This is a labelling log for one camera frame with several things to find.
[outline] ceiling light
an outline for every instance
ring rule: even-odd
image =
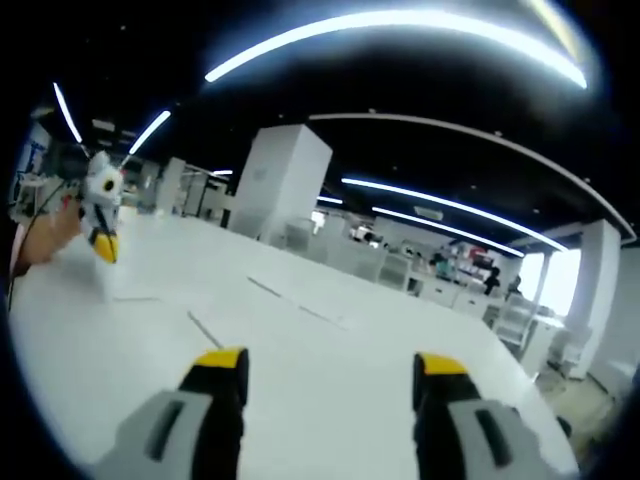
[[[462,235],[463,237],[470,238],[475,240],[476,242],[485,243],[490,245],[498,250],[503,250],[512,255],[516,255],[518,257],[524,257],[524,253],[515,250],[513,248],[509,248],[505,245],[501,245],[499,243],[493,242],[483,237],[479,237],[478,235],[474,235],[473,233],[464,232],[462,230],[458,230],[457,228],[448,227],[446,225],[442,225],[441,223],[430,222],[429,220],[424,220],[418,217],[412,217],[411,215],[405,215],[404,213],[393,212],[391,210],[385,210],[384,208],[373,207],[372,210],[378,213],[384,213],[385,215],[391,215],[392,217],[404,218],[405,220],[411,220],[412,222],[422,223],[423,225],[429,225],[431,227],[439,228],[441,230],[446,230],[447,232],[455,233],[457,235]]]
[[[93,120],[91,120],[91,123],[95,128],[107,130],[108,132],[116,131],[116,126],[111,122],[105,122],[104,120],[98,120],[97,118],[94,118]]]
[[[76,142],[82,143],[82,137],[80,136],[80,132],[76,128],[76,125],[73,123],[73,119],[71,118],[71,114],[69,113],[69,109],[67,108],[67,102],[64,100],[64,95],[62,95],[62,90],[58,87],[57,83],[53,83],[53,89],[56,92],[56,98],[58,99],[58,105],[60,105],[60,110],[62,110],[62,115],[64,115],[64,119],[67,121],[67,125],[69,126],[69,130],[73,133],[73,136],[76,139]]]
[[[331,197],[323,197],[322,195],[318,196],[318,200],[329,203],[337,203],[338,205],[342,205],[342,200],[339,198],[331,198]]]
[[[223,64],[211,70],[205,76],[208,82],[214,82],[254,58],[276,50],[290,43],[324,33],[375,26],[422,26],[440,28],[468,33],[496,41],[506,47],[517,50],[534,60],[551,67],[582,88],[587,88],[587,81],[578,67],[570,60],[523,33],[499,27],[471,17],[446,13],[440,10],[388,10],[379,12],[356,13],[341,17],[329,18],[265,40]]]
[[[565,247],[564,245],[561,245],[558,242],[551,240],[548,237],[545,237],[541,233],[534,232],[533,230],[527,227],[523,227],[522,225],[519,225],[510,220],[507,220],[506,218],[493,215],[492,213],[485,212],[484,210],[480,210],[478,208],[473,208],[468,205],[463,205],[462,203],[452,202],[451,200],[435,197],[433,195],[427,195],[426,193],[414,192],[412,190],[392,187],[390,185],[384,185],[382,183],[366,182],[364,180],[355,180],[352,178],[343,178],[342,183],[346,183],[349,185],[358,185],[360,187],[375,188],[378,190],[385,190],[387,192],[399,193],[401,195],[408,195],[410,197],[422,198],[423,200],[441,203],[442,205],[447,205],[449,207],[457,208],[459,210],[464,210],[465,212],[473,213],[474,215],[479,215],[481,217],[488,218],[489,220],[493,220],[494,222],[501,223],[502,225],[505,225],[509,228],[513,228],[514,230],[518,230],[519,232],[522,232],[526,235],[536,238],[537,240],[540,240],[541,242],[544,242],[547,245],[551,245],[553,248],[556,248],[561,252],[566,252],[568,250],[567,247]]]
[[[160,115],[156,117],[156,119],[151,122],[151,125],[147,127],[147,129],[142,132],[142,135],[138,137],[138,140],[133,144],[131,149],[129,149],[129,155],[133,155],[138,151],[138,149],[142,146],[149,135],[151,135],[155,130],[164,123],[164,121],[171,116],[171,112],[169,110],[165,110]]]

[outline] small robot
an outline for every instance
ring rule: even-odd
[[[107,263],[118,259],[116,223],[122,199],[123,177],[101,151],[89,162],[80,187],[80,225],[93,250]]]

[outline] white tabletop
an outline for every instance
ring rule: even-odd
[[[577,471],[553,413],[482,322],[200,220],[122,210],[117,265],[78,238],[14,299],[26,379],[74,460],[97,461],[119,422],[214,348],[191,312],[250,350],[242,479],[417,478],[418,350],[463,362],[486,398],[519,409],[550,465]]]

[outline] window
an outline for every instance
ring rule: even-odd
[[[520,278],[522,279],[520,291],[522,292],[522,296],[527,300],[533,300],[536,296],[543,262],[544,254],[542,253],[531,253],[525,255],[522,259],[522,266],[520,267]]]
[[[571,308],[580,271],[580,253],[580,250],[569,250],[551,255],[540,305],[551,308],[557,315],[566,316]]]

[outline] person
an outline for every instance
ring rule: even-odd
[[[498,267],[491,267],[491,274],[489,275],[489,278],[484,281],[484,285],[487,287],[484,291],[485,295],[491,295],[493,289],[500,286],[498,275],[500,275],[500,269]]]
[[[6,211],[2,212],[0,267],[5,278],[24,275],[31,265],[50,261],[56,252],[79,235],[79,209],[80,204],[77,201],[65,202],[58,212],[36,218],[28,235],[26,232],[29,223],[16,223]]]
[[[507,296],[505,297],[506,300],[509,300],[509,297],[511,295],[522,295],[522,292],[518,288],[521,283],[522,283],[522,278],[520,278],[520,275],[518,275],[513,280],[513,282],[509,284],[509,287],[507,287]]]

